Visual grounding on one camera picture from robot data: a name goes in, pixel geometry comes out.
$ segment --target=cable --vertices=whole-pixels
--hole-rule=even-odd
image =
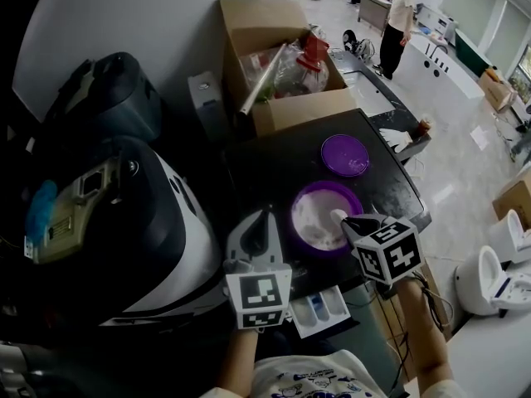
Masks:
[[[389,342],[386,342],[387,346],[391,348],[391,350],[397,354],[397,357],[398,357],[398,361],[400,362],[400,366],[398,367],[398,376],[400,376],[402,374],[402,357],[400,357],[400,354],[398,353],[398,351],[389,343]]]
[[[447,256],[430,256],[430,255],[426,255],[426,258],[430,258],[432,260],[454,261],[454,262],[458,262],[458,263],[462,263],[463,262],[463,260],[458,260],[457,258],[450,258],[450,257],[447,257]]]
[[[514,126],[505,117],[502,117],[502,116],[496,114],[495,112],[492,112],[492,116],[494,117],[494,119],[497,119],[498,121],[502,121],[502,122],[506,123],[509,127],[514,129]]]
[[[426,278],[422,274],[420,274],[418,271],[414,271],[412,274],[416,280],[422,283],[421,290],[428,302],[428,307],[430,308],[430,314],[431,314],[431,318],[433,318],[433,322],[435,323],[435,325],[441,332],[444,332],[444,329],[450,326],[452,320],[454,319],[454,313],[455,313],[454,306],[448,300],[432,292],[430,290],[430,285],[428,284]],[[439,317],[439,314],[437,313],[437,310],[436,310],[436,303],[435,303],[434,297],[440,299],[444,303],[447,303],[448,306],[451,308],[451,316],[448,320],[448,323],[443,323],[441,318]]]
[[[509,154],[511,154],[512,143],[514,142],[514,140],[511,138],[505,137],[505,135],[499,129],[498,122],[502,121],[502,122],[505,122],[509,127],[511,128],[514,128],[514,127],[510,124],[508,120],[500,118],[499,116],[496,116],[495,114],[492,114],[492,116],[494,117],[494,127],[496,128],[498,137],[500,137],[504,141],[505,147],[509,150]]]
[[[397,337],[404,336],[407,332],[398,333],[398,335],[391,336],[389,339],[396,339]]]
[[[13,243],[10,243],[9,241],[5,240],[3,237],[0,236],[0,243],[5,242],[6,245],[12,247],[12,248],[20,248],[20,246],[14,245]]]
[[[421,164],[422,166],[422,171],[420,172],[420,174],[417,174],[417,169],[418,169],[418,164]],[[426,164],[421,161],[421,159],[415,155],[415,168],[413,169],[413,173],[409,175],[409,177],[417,177],[419,178],[421,181],[424,179],[424,170],[426,169]]]
[[[376,51],[374,50],[374,44],[372,41],[370,41],[368,38],[363,38],[362,39],[362,42],[364,41],[368,41],[368,44],[371,46],[370,47],[370,50],[369,50],[369,60],[373,58],[374,54],[376,53]]]
[[[404,363],[406,362],[407,356],[409,356],[409,341],[407,340],[407,336],[408,336],[408,334],[406,332],[404,334],[404,338],[402,339],[402,341],[400,342],[400,345],[399,345],[399,347],[401,347],[404,344],[404,342],[406,343],[406,355],[404,356],[403,359],[400,360],[400,366],[398,367],[397,375],[395,377],[394,382],[392,383],[391,390],[389,391],[387,396],[391,396],[392,393],[395,391],[395,389],[397,389],[398,380],[400,379],[400,375],[402,373],[402,368],[404,367]]]

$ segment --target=cardboard box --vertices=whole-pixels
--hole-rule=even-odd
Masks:
[[[231,99],[234,108],[239,108],[249,94],[239,57],[297,38],[304,45],[311,32],[302,8],[294,1],[220,0],[220,4],[227,30],[223,81],[230,94],[226,97]],[[356,108],[355,100],[329,56],[325,62],[329,68],[329,82],[322,93],[253,105],[251,115],[258,136]]]
[[[485,92],[485,97],[492,104],[494,110],[502,113],[507,110],[516,99],[516,91],[507,82],[496,82],[484,72],[478,81],[478,85]]]
[[[499,220],[507,215],[509,209],[514,209],[524,230],[531,229],[531,169],[507,184],[492,205]]]

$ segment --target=plastic bag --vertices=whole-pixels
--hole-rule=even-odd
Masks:
[[[288,46],[275,75],[275,97],[281,99],[323,91],[329,80],[329,69],[324,63],[328,48],[328,43],[313,35],[306,40],[304,51],[295,43]]]
[[[273,49],[257,51],[256,53],[240,57],[241,67],[243,68],[243,73],[246,76],[249,90],[252,90],[255,87],[256,83],[262,77],[264,71],[267,69],[267,66],[269,66],[279,49],[280,47],[275,47]],[[273,98],[273,94],[275,93],[273,79],[274,76],[271,75],[268,79],[268,82],[262,87],[262,90],[256,97],[256,100],[264,101]]]

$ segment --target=black table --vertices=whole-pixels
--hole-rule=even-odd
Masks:
[[[367,148],[370,167],[360,177],[330,172],[321,159],[323,141],[349,134]],[[224,152],[240,219],[272,205],[279,227],[284,261],[293,269],[291,299],[339,284],[352,289],[363,282],[358,261],[350,253],[320,260],[297,246],[290,224],[290,208],[309,183],[331,180],[350,188],[365,213],[405,216],[422,231],[431,217],[411,178],[361,109],[296,125],[270,136],[238,144]]]
[[[369,81],[378,89],[382,95],[391,103],[395,109],[382,114],[370,117],[371,123],[377,129],[395,129],[397,131],[407,131],[412,137],[413,143],[397,154],[398,160],[405,163],[409,158],[422,152],[431,137],[429,134],[418,135],[418,120],[415,115],[398,99],[398,97],[385,85],[367,65],[348,51],[337,51],[330,54],[332,61],[342,75],[353,72],[363,73]]]

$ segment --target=human hand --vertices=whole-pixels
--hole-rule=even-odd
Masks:
[[[401,46],[405,46],[408,41],[412,39],[412,34],[410,31],[404,32],[404,37],[402,38],[402,41],[400,41]]]
[[[231,300],[238,329],[281,325],[290,305],[291,268],[260,261],[226,260],[223,293]]]

